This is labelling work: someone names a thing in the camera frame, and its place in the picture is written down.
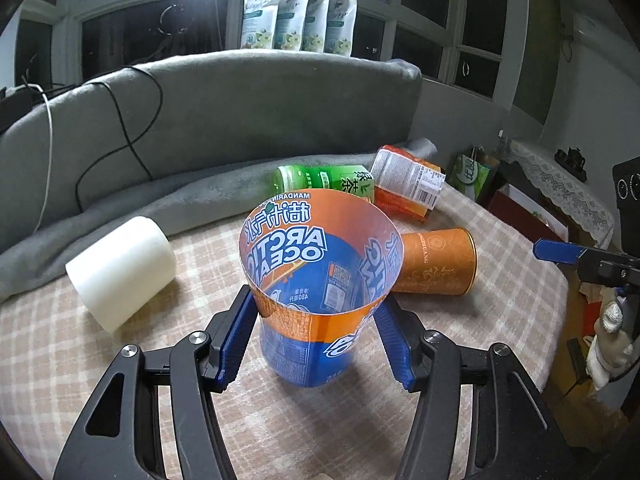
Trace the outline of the white gloved right hand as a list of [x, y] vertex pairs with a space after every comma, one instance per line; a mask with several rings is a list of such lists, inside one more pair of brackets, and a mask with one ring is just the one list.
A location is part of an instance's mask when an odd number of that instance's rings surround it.
[[638, 298], [616, 288], [600, 289], [601, 307], [589, 346], [586, 372], [597, 391], [631, 369], [638, 359]]

